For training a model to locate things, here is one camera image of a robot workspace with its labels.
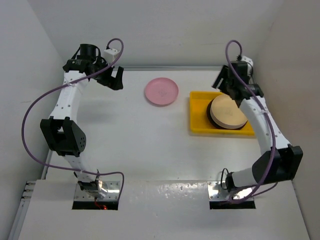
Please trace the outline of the orange plate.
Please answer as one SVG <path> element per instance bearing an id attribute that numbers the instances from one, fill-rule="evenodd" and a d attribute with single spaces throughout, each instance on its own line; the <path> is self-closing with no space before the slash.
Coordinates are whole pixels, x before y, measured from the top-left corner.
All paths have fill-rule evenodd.
<path id="1" fill-rule="evenodd" d="M 236 102 L 226 94 L 220 94 L 212 100 L 208 114 L 215 124 L 228 130 L 242 128 L 248 122 Z"/>

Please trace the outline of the metal rimmed plate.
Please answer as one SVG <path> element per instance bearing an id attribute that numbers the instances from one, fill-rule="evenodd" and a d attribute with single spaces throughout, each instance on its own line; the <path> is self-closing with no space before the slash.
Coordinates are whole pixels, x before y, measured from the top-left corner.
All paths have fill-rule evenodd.
<path id="1" fill-rule="evenodd" d="M 207 116 L 208 121 L 211 123 L 211 125 L 213 125 L 217 129 L 221 129 L 221 130 L 241 130 L 248 122 L 248 121 L 246 121 L 243 125 L 239 125 L 237 128 L 235 128 L 234 126 L 228 126 L 228 127 L 221 126 L 221 125 L 217 124 L 214 121 L 214 119 L 213 119 L 213 117 L 211 115 L 211 106 L 212 106 L 212 101 L 207 105 L 206 116 Z"/>

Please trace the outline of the pink plate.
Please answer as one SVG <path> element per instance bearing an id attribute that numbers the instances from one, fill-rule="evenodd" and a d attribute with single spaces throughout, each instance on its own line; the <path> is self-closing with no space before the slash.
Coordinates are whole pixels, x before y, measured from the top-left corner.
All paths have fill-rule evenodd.
<path id="1" fill-rule="evenodd" d="M 178 85 L 169 78 L 158 77 L 149 81 L 144 88 L 144 96 L 153 105 L 168 106 L 179 95 Z"/>

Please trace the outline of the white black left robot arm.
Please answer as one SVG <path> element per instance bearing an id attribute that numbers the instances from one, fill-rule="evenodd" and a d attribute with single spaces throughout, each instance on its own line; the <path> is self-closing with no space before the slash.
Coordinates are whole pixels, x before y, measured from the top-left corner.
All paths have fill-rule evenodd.
<path id="1" fill-rule="evenodd" d="M 63 66 L 64 87 L 61 89 L 56 106 L 49 118 L 42 119 L 40 129 L 50 150 L 62 156 L 71 166 L 80 189 L 88 195 L 101 199 L 107 195 L 107 188 L 92 170 L 81 153 L 85 150 L 87 139 L 77 124 L 81 97 L 90 80 L 114 91 L 123 89 L 123 67 L 112 75 L 111 63 L 120 51 L 106 47 L 104 51 L 92 44 L 81 44 L 76 53 Z"/>

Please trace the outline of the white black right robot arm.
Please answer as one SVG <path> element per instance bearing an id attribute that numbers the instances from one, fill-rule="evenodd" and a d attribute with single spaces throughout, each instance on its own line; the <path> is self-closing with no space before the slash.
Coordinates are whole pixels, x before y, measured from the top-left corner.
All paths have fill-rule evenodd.
<path id="1" fill-rule="evenodd" d="M 227 174 L 228 192 L 252 187 L 255 193 L 262 185 L 292 181 L 303 158 L 302 148 L 293 146 L 278 128 L 260 86 L 249 80 L 248 63 L 236 60 L 221 68 L 212 85 L 229 96 L 247 117 L 261 152 L 252 167 Z"/>

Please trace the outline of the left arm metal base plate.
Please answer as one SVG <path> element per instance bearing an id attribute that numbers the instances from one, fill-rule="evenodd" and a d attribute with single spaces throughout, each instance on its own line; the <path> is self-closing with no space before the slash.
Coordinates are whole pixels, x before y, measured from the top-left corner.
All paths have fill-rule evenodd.
<path id="1" fill-rule="evenodd" d="M 74 192 L 74 200 L 78 202 L 93 201 L 117 201 L 120 194 L 119 181 L 102 181 L 98 180 L 91 185 L 81 185 L 80 182 L 76 185 Z"/>

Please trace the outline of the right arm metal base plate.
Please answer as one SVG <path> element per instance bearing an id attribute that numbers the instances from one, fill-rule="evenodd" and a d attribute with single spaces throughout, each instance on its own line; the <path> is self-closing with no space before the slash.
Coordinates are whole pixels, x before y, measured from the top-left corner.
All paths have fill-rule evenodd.
<path id="1" fill-rule="evenodd" d="M 207 192 L 211 202 L 226 202 L 232 197 L 233 200 L 241 200 L 252 192 L 251 187 L 242 190 L 236 189 L 235 191 L 228 192 L 226 190 L 225 181 L 208 181 Z"/>

